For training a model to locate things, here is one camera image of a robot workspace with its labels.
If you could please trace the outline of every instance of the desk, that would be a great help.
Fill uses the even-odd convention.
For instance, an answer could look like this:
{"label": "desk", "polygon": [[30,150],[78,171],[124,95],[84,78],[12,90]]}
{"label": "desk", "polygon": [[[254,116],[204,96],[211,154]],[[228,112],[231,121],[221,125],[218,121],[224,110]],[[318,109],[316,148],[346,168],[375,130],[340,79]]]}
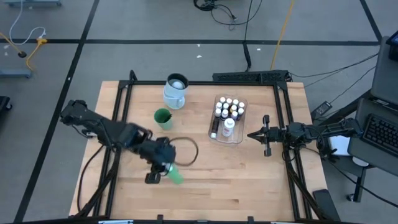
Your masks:
{"label": "desk", "polygon": [[[118,82],[103,82],[95,111],[112,117]],[[272,86],[218,86],[191,85],[186,94],[186,104],[172,110],[173,128],[161,130],[155,124],[155,110],[166,107],[163,102],[163,85],[133,85],[127,116],[128,122],[151,129],[157,137],[188,136],[196,140],[199,156],[191,167],[180,167],[185,181],[173,184],[164,177],[158,185],[147,185],[144,177],[150,165],[137,155],[123,151],[114,192],[111,218],[156,219],[163,214],[167,220],[240,220],[253,216],[255,220],[293,221],[292,203],[285,163],[281,158],[281,144],[271,144],[272,156],[264,157],[264,146],[246,137],[262,126],[262,117],[270,116],[270,126],[278,126],[274,89]],[[290,105],[295,121],[311,123],[307,98],[302,83],[288,83]],[[208,128],[214,97],[217,94],[240,96],[248,101],[244,139],[236,147],[212,143]],[[287,121],[284,103],[284,120]],[[176,160],[187,161],[194,151],[177,145]],[[100,147],[95,139],[88,141],[82,167]],[[92,196],[98,185],[102,157],[98,155],[86,170],[81,201]],[[325,176],[319,156],[302,150],[303,170],[309,192],[326,189]],[[301,217],[304,217],[300,192],[296,189]],[[76,193],[70,214],[76,214]],[[108,193],[103,194],[103,201]]]}

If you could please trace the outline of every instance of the yellow cable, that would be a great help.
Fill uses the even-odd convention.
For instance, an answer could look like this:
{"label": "yellow cable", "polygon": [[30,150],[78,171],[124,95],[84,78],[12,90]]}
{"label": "yellow cable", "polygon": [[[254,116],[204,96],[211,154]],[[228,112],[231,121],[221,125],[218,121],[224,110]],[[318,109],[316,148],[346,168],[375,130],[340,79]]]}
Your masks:
{"label": "yellow cable", "polygon": [[43,38],[38,38],[37,39],[37,46],[36,48],[33,50],[33,52],[29,55],[29,57],[26,59],[26,66],[33,72],[33,68],[29,65],[29,60],[30,58],[33,56],[33,54],[36,53],[36,51],[39,49],[39,47],[43,44],[47,43],[46,39]]}
{"label": "yellow cable", "polygon": [[10,44],[14,49],[16,49],[18,51],[19,54],[21,54],[22,52],[17,48],[17,46],[15,46],[4,34],[2,34],[0,32],[0,36],[2,36],[7,42],[8,44]]}
{"label": "yellow cable", "polygon": [[282,31],[280,32],[280,36],[279,36],[279,39],[278,39],[278,44],[276,45],[276,48],[275,48],[275,52],[274,52],[274,56],[272,58],[270,70],[272,70],[274,68],[275,58],[276,58],[276,55],[278,54],[280,41],[282,40],[282,37],[284,36],[286,24],[287,24],[287,21],[289,20],[289,17],[291,15],[291,13],[292,13],[293,5],[294,5],[294,0],[292,0],[292,2],[290,3],[289,12],[287,13],[284,26],[282,27]]}

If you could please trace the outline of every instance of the white cable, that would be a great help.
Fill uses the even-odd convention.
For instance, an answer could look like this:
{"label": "white cable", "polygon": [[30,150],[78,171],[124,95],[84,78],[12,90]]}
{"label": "white cable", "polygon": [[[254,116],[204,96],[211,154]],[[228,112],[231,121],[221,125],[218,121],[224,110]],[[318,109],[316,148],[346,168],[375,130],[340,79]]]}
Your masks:
{"label": "white cable", "polygon": [[12,26],[11,26],[11,28],[10,28],[10,31],[9,31],[9,33],[8,33],[8,35],[9,35],[9,37],[10,37],[11,43],[13,43],[13,44],[15,44],[15,45],[23,45],[23,44],[25,44],[25,43],[30,39],[30,37],[32,36],[33,32],[34,32],[35,30],[37,30],[37,29],[43,29],[43,33],[42,33],[42,35],[39,36],[39,38],[43,38],[43,36],[46,35],[46,33],[45,33],[45,28],[44,28],[44,27],[36,27],[36,28],[32,29],[32,31],[30,32],[29,36],[26,38],[25,41],[23,41],[22,43],[19,43],[19,44],[18,44],[18,43],[14,43],[14,41],[12,40],[12,35],[11,35],[11,34],[12,34],[12,29],[13,29],[14,26],[17,24],[19,18],[20,18],[21,15],[22,15],[23,3],[24,3],[24,0],[21,0],[21,9],[20,9],[19,14],[18,14],[18,16],[17,16],[17,19],[16,19],[16,20],[14,21],[14,23],[12,24]]}

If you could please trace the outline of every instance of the green cup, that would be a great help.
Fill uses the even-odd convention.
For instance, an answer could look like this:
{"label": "green cup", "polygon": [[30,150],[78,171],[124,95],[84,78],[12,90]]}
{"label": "green cup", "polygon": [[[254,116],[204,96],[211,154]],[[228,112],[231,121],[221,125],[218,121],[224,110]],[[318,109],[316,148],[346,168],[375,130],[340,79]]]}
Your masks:
{"label": "green cup", "polygon": [[154,118],[156,123],[164,130],[172,128],[171,113],[168,109],[161,108],[155,112]]}

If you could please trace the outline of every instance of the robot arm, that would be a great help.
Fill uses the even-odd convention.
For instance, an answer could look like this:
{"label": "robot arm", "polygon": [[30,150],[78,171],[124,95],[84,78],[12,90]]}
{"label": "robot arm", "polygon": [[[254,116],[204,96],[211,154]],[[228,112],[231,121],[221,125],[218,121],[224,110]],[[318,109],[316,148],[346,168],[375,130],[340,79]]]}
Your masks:
{"label": "robot arm", "polygon": [[262,121],[264,126],[260,130],[248,134],[248,137],[266,145],[265,156],[271,156],[270,142],[285,142],[289,147],[305,147],[306,144],[319,138],[329,138],[339,135],[360,137],[363,133],[358,121],[353,118],[322,126],[293,122],[287,125],[286,129],[269,127],[268,115],[265,115]]}
{"label": "robot arm", "polygon": [[66,125],[84,126],[88,131],[97,134],[98,141],[105,146],[112,145],[138,154],[141,159],[152,164],[153,174],[164,172],[175,160],[175,147],[169,144],[168,138],[153,141],[152,131],[134,123],[111,121],[87,109],[84,101],[69,101],[61,112],[61,122]]}

